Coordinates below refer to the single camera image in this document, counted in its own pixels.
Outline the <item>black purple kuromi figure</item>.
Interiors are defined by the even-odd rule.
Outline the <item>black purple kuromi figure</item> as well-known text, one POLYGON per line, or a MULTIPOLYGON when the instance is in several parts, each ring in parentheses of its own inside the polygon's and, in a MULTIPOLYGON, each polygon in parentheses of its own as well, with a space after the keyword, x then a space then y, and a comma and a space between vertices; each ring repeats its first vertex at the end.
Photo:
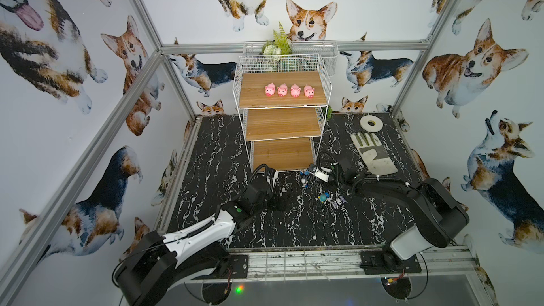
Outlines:
POLYGON ((341 208, 346 203, 347 201, 343 196, 338 196, 334 200, 331 200, 331 204, 335 209, 341 208))

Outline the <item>pink pig toy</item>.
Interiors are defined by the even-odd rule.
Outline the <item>pink pig toy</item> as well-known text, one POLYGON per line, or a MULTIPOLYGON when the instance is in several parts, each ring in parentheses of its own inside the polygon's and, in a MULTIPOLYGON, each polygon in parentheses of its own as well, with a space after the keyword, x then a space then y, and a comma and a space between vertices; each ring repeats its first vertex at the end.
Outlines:
POLYGON ((311 99, 311 98, 313 98, 315 96, 314 94, 315 94, 315 88, 314 87, 312 87, 310 85, 306 85, 304 87, 304 95, 305 95, 306 98, 311 99))
POLYGON ((276 93, 276 86, 274 83, 270 83, 268 85, 265 86, 265 95, 270 97, 270 96, 274 96, 276 93))
POLYGON ((279 97, 285 97, 288 93, 288 86, 286 84, 282 84, 277 87, 277 95, 279 97))
POLYGON ((290 95, 293 98, 298 98, 300 96, 300 92, 301 88, 297 84, 294 84, 290 87, 290 95))

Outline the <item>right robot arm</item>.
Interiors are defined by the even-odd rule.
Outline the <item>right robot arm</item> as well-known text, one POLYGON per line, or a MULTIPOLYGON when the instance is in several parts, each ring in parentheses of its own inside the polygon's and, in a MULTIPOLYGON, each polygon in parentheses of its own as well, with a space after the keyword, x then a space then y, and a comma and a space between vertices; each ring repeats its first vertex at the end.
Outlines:
POLYGON ((382 250, 382 257, 390 262, 405 262, 432 247, 445 248, 470 222, 465 208, 434 178, 414 184, 368 171, 345 171, 328 152, 318 154, 317 162, 308 171, 342 193, 393 203, 411 213, 411 228, 382 250))

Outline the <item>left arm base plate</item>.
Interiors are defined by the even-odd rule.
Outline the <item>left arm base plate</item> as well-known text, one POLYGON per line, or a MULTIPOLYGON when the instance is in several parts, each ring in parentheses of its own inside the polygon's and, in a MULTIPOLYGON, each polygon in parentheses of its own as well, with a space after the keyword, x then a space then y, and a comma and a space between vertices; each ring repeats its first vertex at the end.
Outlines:
POLYGON ((224 259, 210 259, 198 265, 192 280, 245 279, 248 275, 249 256, 236 254, 224 259))

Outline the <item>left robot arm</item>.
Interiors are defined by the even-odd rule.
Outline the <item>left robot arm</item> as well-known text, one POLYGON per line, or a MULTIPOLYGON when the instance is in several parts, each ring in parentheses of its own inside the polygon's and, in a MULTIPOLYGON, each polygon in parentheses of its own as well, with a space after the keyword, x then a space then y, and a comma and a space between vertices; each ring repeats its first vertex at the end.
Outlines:
POLYGON ((147 233, 112 273, 127 304, 156 305, 177 283, 196 278, 231 278, 232 259, 221 242, 269 209, 278 177, 278 171, 261 164, 241 192, 210 217, 165 235, 147 233))

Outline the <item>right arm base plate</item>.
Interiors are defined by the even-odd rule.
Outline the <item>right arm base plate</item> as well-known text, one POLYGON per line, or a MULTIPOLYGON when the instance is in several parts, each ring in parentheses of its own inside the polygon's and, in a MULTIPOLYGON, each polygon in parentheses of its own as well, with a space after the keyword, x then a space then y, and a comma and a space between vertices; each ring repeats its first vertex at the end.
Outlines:
POLYGON ((401 273, 422 273, 422 268, 414 255, 407 260, 399 259, 392 252, 362 251, 360 268, 366 275, 400 275, 401 273))

